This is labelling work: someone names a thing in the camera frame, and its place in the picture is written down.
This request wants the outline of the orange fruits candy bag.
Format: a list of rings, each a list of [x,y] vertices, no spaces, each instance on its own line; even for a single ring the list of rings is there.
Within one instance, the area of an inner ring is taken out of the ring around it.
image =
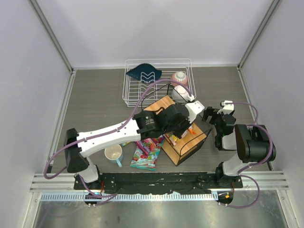
[[[178,138],[177,136],[175,136],[172,133],[166,133],[165,136],[166,138],[169,139],[170,144],[173,146],[176,146],[177,143],[180,141],[180,139],[184,138],[186,135],[188,134],[196,134],[196,132],[194,131],[194,126],[191,125],[182,135],[181,138]]]

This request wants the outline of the wooden two-tier wire shelf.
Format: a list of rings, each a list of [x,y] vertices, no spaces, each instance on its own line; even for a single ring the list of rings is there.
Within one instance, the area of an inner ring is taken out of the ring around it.
[[[187,103],[186,100],[173,100],[171,93],[173,86],[169,83],[155,85],[148,94],[141,101],[141,109],[156,111],[162,108],[167,108],[172,104],[183,104]],[[191,155],[197,152],[207,137],[209,136],[212,127],[209,123],[202,119],[203,113],[201,112],[197,115],[195,121],[193,122],[194,131],[196,134],[188,134],[184,138],[180,139],[176,146],[170,144],[168,138],[165,137],[162,149],[174,163],[175,166],[180,165]]]

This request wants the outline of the purple berries candy bag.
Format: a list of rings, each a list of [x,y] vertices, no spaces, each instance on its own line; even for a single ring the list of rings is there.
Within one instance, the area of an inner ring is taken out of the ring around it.
[[[164,141],[164,136],[161,135],[158,138],[148,138],[148,139],[136,141],[135,143],[142,152],[149,154],[163,141]]]

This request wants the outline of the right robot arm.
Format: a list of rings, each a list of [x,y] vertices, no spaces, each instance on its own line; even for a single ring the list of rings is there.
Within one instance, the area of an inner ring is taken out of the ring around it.
[[[234,106],[228,104],[221,109],[211,106],[203,113],[206,121],[216,129],[215,147],[220,151],[235,151],[236,154],[216,168],[214,181],[229,184],[239,181],[239,175],[252,166],[273,161],[276,149],[269,139],[265,126],[236,124]]]

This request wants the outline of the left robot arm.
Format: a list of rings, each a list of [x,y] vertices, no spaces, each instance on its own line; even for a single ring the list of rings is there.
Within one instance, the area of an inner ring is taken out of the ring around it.
[[[126,141],[158,138],[165,133],[181,137],[197,114],[193,103],[172,104],[166,109],[143,110],[123,123],[94,132],[78,133],[75,128],[69,129],[65,136],[67,172],[80,174],[86,183],[97,181],[99,171],[89,160],[90,155]]]

